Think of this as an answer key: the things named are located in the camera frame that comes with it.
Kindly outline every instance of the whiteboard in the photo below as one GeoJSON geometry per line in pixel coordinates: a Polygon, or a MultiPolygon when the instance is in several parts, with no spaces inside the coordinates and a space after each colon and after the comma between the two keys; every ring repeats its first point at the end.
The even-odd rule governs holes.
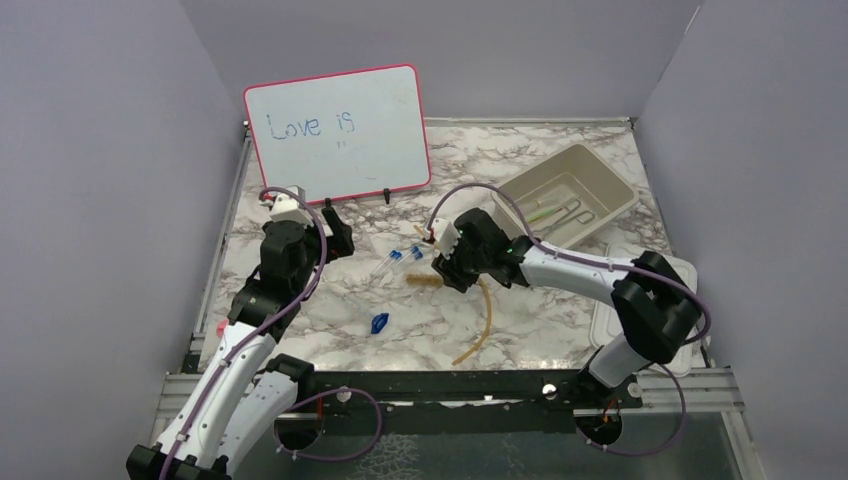
{"type": "Polygon", "coordinates": [[[255,85],[244,104],[265,186],[318,202],[430,182],[412,65],[255,85]]]}

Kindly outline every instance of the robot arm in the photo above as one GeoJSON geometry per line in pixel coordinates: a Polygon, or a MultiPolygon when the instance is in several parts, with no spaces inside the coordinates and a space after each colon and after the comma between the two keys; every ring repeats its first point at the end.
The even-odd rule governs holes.
{"type": "Polygon", "coordinates": [[[681,292],[637,273],[613,270],[632,264],[683,283],[662,255],[646,251],[637,259],[613,259],[546,247],[571,257],[607,264],[587,266],[540,250],[527,236],[509,239],[492,218],[478,208],[444,225],[441,254],[433,268],[445,285],[465,292],[487,273],[501,285],[561,288],[615,308],[623,333],[601,348],[580,372],[581,387],[605,396],[629,375],[652,363],[670,362],[686,341],[701,311],[681,292]]]}
{"type": "MultiPolygon", "coordinates": [[[[327,262],[353,254],[351,227],[329,205],[322,209],[332,235],[327,236],[327,262]]],[[[127,460],[131,480],[228,480],[259,435],[276,416],[293,405],[299,389],[298,372],[263,376],[245,399],[244,392],[262,362],[280,341],[296,306],[261,334],[253,337],[232,360],[232,349],[266,319],[285,308],[306,288],[321,254],[318,228],[279,195],[272,221],[262,229],[260,264],[233,298],[221,344],[177,418],[158,437],[153,448],[138,445],[127,460]],[[213,368],[222,365],[225,368],[213,368]],[[189,412],[202,405],[189,430],[182,434],[189,412]],[[166,453],[178,443],[168,473],[161,475],[166,453]]]]}

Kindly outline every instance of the screw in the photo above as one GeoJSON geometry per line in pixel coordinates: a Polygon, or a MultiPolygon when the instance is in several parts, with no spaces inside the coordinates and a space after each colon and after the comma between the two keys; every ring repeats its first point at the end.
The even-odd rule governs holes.
{"type": "Polygon", "coordinates": [[[542,387],[542,395],[544,395],[548,400],[553,400],[556,398],[556,386],[551,383],[545,384],[545,386],[542,387]]]}
{"type": "Polygon", "coordinates": [[[351,393],[348,392],[348,391],[339,392],[339,393],[336,394],[336,399],[341,403],[346,403],[348,400],[350,400],[350,396],[351,396],[351,393]]]}
{"type": "Polygon", "coordinates": [[[627,393],[633,398],[642,398],[642,386],[633,382],[627,385],[627,393]]]}

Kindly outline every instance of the red whiteboard frame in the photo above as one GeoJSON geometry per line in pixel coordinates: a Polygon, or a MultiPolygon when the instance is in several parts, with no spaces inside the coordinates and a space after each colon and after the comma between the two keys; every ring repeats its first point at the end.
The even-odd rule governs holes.
{"type": "MultiPolygon", "coordinates": [[[[423,105],[423,102],[421,101],[421,84],[418,81],[419,80],[418,79],[418,69],[416,69],[415,66],[412,65],[411,63],[399,63],[399,64],[395,64],[395,65],[386,65],[386,66],[383,66],[383,67],[371,67],[371,68],[363,68],[363,69],[360,69],[360,70],[351,70],[351,71],[348,71],[348,72],[328,73],[326,75],[315,75],[315,76],[312,76],[312,77],[295,78],[295,79],[292,79],[292,80],[284,80],[282,82],[258,83],[256,85],[250,85],[249,87],[245,88],[244,91],[241,94],[242,102],[244,102],[244,111],[247,113],[247,121],[248,121],[250,127],[253,128],[253,119],[250,118],[250,111],[247,109],[247,92],[251,89],[261,88],[261,87],[271,87],[271,86],[274,86],[274,85],[284,85],[284,84],[287,84],[287,83],[306,82],[306,81],[309,81],[309,80],[318,80],[319,78],[340,77],[340,76],[343,76],[343,75],[351,75],[351,74],[354,74],[354,73],[373,72],[373,71],[376,71],[376,70],[389,70],[389,69],[392,69],[392,68],[400,68],[400,67],[409,67],[409,68],[412,69],[412,72],[415,74],[415,87],[416,87],[416,90],[418,91],[418,111],[421,114],[421,135],[424,137],[424,150],[425,150],[425,155],[427,157],[427,181],[425,181],[424,183],[418,184],[418,185],[407,185],[407,186],[392,188],[392,189],[390,189],[390,191],[392,193],[394,193],[394,192],[403,192],[403,191],[407,191],[407,190],[414,190],[416,188],[426,187],[433,180],[433,167],[430,164],[430,148],[429,148],[429,144],[427,143],[427,128],[424,126],[424,105],[423,105]]],[[[268,187],[268,181],[265,179],[265,169],[262,168],[262,155],[259,153],[259,144],[256,143],[255,139],[253,141],[253,148],[256,150],[256,158],[259,160],[259,173],[262,174],[262,184],[265,185],[265,187],[267,188],[268,187]]],[[[377,190],[377,191],[374,191],[374,192],[363,192],[363,193],[355,193],[355,194],[352,194],[352,195],[344,195],[344,196],[341,196],[341,197],[334,197],[334,198],[331,198],[330,200],[335,202],[335,201],[341,201],[341,200],[350,200],[351,198],[370,197],[370,196],[382,195],[382,194],[383,194],[383,190],[377,190]]],[[[309,204],[310,205],[318,205],[318,204],[322,203],[323,201],[324,200],[313,200],[313,201],[309,202],[309,204]]]]}

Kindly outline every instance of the clear plastic tube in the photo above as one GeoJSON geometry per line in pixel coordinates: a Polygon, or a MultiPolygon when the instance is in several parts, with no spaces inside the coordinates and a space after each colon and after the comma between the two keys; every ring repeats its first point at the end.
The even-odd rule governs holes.
{"type": "Polygon", "coordinates": [[[400,260],[401,260],[401,257],[403,257],[403,254],[402,254],[402,253],[398,252],[397,250],[392,250],[392,251],[389,253],[389,256],[388,256],[388,257],[386,257],[386,259],[385,259],[385,260],[383,260],[382,262],[380,262],[380,264],[379,264],[379,265],[377,265],[376,267],[374,267],[374,270],[372,270],[372,271],[371,271],[371,275],[372,275],[372,276],[375,276],[375,277],[382,275],[382,274],[383,274],[383,273],[385,273],[385,272],[386,272],[386,270],[388,270],[388,269],[389,269],[389,268],[390,268],[390,267],[391,267],[391,266],[392,266],[395,262],[400,261],[400,260]]]}
{"type": "Polygon", "coordinates": [[[391,266],[392,273],[398,274],[407,269],[407,267],[411,266],[415,262],[424,258],[424,253],[421,252],[421,249],[418,248],[418,245],[413,246],[409,249],[409,253],[404,256],[400,261],[395,262],[394,265],[391,266]]]}

